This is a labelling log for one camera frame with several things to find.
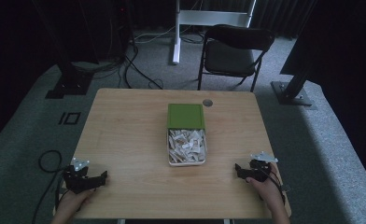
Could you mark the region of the white metal desk frame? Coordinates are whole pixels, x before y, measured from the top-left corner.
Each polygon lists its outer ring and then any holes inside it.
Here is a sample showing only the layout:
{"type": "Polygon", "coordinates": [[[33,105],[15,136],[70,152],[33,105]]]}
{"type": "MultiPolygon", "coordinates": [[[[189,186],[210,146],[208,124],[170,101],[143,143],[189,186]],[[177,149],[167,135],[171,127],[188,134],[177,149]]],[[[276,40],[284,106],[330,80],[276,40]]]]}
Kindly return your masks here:
{"type": "Polygon", "coordinates": [[[212,11],[212,10],[188,10],[180,8],[180,0],[176,0],[175,44],[173,51],[173,64],[180,62],[180,26],[213,26],[228,24],[238,27],[250,26],[257,0],[249,0],[247,12],[212,11]]]}

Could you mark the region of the black folding chair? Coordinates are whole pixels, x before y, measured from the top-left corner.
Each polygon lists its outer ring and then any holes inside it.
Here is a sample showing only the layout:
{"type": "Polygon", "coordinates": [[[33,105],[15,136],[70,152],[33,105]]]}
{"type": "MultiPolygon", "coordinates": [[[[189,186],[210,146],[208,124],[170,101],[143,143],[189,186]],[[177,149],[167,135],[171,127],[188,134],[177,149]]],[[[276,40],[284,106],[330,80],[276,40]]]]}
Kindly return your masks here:
{"type": "Polygon", "coordinates": [[[198,72],[199,91],[203,75],[240,77],[241,85],[253,77],[250,91],[254,91],[265,53],[275,42],[275,35],[267,29],[252,29],[227,24],[210,27],[204,43],[198,72]]]}

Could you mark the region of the person's right hand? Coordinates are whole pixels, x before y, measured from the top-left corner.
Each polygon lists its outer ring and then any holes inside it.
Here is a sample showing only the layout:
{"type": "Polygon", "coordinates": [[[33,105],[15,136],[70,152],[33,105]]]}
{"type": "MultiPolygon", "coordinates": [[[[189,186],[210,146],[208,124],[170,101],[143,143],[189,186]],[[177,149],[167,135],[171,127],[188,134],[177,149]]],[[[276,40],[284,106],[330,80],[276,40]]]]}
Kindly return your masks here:
{"type": "Polygon", "coordinates": [[[270,173],[270,178],[268,178],[264,182],[257,181],[252,177],[246,179],[246,182],[249,183],[259,193],[260,197],[265,201],[268,209],[270,205],[278,203],[284,204],[281,193],[278,189],[278,186],[276,185],[277,171],[272,164],[271,168],[272,172],[270,173]]]}

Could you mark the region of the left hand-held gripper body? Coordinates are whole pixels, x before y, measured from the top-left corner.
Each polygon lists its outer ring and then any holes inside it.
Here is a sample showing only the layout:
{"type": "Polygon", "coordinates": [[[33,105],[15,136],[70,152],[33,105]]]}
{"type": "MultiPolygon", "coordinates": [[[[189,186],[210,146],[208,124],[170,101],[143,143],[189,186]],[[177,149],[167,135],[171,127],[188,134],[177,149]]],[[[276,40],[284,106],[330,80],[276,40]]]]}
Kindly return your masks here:
{"type": "Polygon", "coordinates": [[[100,177],[88,177],[89,161],[81,161],[74,157],[71,164],[63,172],[63,180],[68,190],[75,194],[88,189],[96,189],[100,186],[100,177]]]}

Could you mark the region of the person's left hand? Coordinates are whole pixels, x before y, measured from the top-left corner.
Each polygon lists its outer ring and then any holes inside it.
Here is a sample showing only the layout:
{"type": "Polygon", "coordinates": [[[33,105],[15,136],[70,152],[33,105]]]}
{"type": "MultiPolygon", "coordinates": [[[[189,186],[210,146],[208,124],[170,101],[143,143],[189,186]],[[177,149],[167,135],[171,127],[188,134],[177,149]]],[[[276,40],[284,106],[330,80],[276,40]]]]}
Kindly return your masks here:
{"type": "Polygon", "coordinates": [[[89,189],[76,194],[68,190],[61,198],[54,216],[73,217],[84,203],[88,203],[90,201],[90,197],[94,192],[94,189],[89,189]]]}

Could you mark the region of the black metal stand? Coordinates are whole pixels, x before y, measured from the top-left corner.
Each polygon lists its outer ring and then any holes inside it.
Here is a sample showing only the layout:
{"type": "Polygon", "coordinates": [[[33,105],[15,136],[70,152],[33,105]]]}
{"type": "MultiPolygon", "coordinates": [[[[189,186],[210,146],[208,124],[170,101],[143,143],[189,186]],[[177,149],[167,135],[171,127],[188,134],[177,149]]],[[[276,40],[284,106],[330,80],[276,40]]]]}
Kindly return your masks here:
{"type": "Polygon", "coordinates": [[[59,80],[54,88],[48,91],[46,99],[63,99],[65,95],[86,95],[92,83],[94,73],[80,72],[72,65],[63,42],[53,27],[51,18],[44,11],[40,0],[31,1],[47,31],[56,63],[61,71],[59,80]]]}
{"type": "Polygon", "coordinates": [[[292,75],[292,79],[290,82],[273,81],[271,83],[281,105],[302,105],[307,107],[313,105],[303,89],[303,85],[309,77],[309,69],[312,66],[311,57],[316,52],[311,47],[310,40],[310,31],[313,28],[312,13],[316,6],[317,0],[313,0],[312,6],[307,10],[301,33],[280,72],[281,75],[292,75]]]}

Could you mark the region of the green box lid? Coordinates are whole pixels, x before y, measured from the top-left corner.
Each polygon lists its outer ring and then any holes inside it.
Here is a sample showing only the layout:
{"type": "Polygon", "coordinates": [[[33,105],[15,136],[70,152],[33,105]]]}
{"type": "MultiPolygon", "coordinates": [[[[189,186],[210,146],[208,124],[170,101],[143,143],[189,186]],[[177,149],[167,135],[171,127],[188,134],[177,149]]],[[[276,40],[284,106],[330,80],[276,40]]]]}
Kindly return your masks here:
{"type": "Polygon", "coordinates": [[[204,129],[203,106],[196,104],[169,104],[167,128],[204,129]]]}

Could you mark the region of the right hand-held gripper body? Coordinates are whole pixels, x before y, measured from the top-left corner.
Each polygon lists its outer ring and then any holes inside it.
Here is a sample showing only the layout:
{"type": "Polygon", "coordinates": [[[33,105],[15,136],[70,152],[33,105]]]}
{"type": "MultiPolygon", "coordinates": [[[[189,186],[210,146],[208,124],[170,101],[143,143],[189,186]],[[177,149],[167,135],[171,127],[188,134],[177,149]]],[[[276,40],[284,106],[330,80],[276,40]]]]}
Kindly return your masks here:
{"type": "Polygon", "coordinates": [[[250,158],[249,166],[254,172],[254,178],[260,182],[264,182],[272,172],[271,163],[278,162],[278,158],[265,151],[251,154],[250,158]]]}

